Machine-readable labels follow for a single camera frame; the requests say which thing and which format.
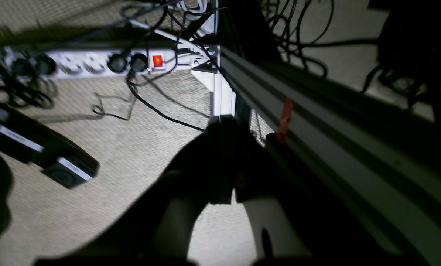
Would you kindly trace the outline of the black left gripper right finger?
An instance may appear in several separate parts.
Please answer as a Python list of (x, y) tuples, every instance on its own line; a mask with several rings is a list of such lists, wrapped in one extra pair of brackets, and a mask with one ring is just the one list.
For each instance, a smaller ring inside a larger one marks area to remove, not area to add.
[(426, 266), (384, 214), (349, 185), (322, 180), (269, 135), (262, 147), (239, 123), (236, 151), (244, 182), (237, 201), (249, 217), (256, 266)]

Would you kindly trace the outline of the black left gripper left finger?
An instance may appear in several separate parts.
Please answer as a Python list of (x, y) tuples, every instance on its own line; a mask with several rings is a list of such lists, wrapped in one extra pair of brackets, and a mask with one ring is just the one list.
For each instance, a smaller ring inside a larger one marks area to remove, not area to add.
[(95, 239), (65, 256), (38, 259), (37, 266), (187, 265), (192, 229), (214, 197), (211, 176), (217, 141), (232, 118), (212, 118), (125, 212)]

